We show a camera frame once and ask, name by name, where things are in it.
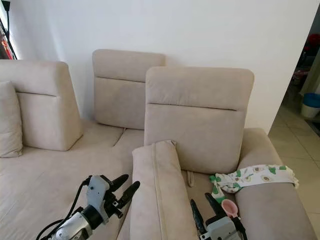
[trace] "blue bucket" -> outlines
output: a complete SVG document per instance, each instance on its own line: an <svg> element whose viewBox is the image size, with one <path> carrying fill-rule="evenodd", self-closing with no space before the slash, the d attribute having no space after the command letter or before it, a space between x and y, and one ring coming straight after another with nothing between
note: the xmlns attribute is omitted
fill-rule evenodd
<svg viewBox="0 0 320 240"><path fill-rule="evenodd" d="M320 94L306 93L303 97L303 104L312 108L320 108Z"/></svg>

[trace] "sofa backrest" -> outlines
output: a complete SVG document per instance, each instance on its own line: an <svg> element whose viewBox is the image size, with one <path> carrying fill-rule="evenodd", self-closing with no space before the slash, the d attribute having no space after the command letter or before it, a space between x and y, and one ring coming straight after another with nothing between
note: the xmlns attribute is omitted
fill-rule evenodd
<svg viewBox="0 0 320 240"><path fill-rule="evenodd" d="M66 63L0 60L0 81L17 92L25 146L65 151L83 134Z"/></svg>
<svg viewBox="0 0 320 240"><path fill-rule="evenodd" d="M146 74L144 144L176 141L182 170L236 170L254 82L238 68L152 67Z"/></svg>
<svg viewBox="0 0 320 240"><path fill-rule="evenodd" d="M93 52L94 116L98 123L144 129L145 78L164 66L158 53L99 49Z"/></svg>

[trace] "pink toy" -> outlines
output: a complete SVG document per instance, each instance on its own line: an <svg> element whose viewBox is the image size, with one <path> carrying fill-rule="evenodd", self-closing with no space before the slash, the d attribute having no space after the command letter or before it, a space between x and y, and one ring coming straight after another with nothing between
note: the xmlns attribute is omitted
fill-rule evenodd
<svg viewBox="0 0 320 240"><path fill-rule="evenodd" d="M228 215L229 218L236 218L238 217L238 207L237 205L229 200L229 199L224 199L221 202L221 207L225 211L225 213Z"/></svg>

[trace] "avocado print fabric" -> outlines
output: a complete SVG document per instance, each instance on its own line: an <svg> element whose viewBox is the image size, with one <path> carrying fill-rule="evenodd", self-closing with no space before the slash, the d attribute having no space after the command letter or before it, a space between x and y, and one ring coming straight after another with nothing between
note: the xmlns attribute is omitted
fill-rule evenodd
<svg viewBox="0 0 320 240"><path fill-rule="evenodd" d="M213 183L212 196L219 203L225 199L222 190L233 194L244 187L266 183L292 183L296 189L299 186L294 171L284 165L254 165L230 174L216 173L209 178Z"/></svg>

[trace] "sofa armrest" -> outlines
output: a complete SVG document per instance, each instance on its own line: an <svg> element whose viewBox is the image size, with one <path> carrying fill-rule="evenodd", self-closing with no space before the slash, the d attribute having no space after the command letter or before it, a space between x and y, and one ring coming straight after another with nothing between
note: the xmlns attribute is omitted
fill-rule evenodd
<svg viewBox="0 0 320 240"><path fill-rule="evenodd" d="M281 165L282 161L262 129L245 129L238 169L259 164ZM235 198L248 239L317 239L292 183L244 187Z"/></svg>

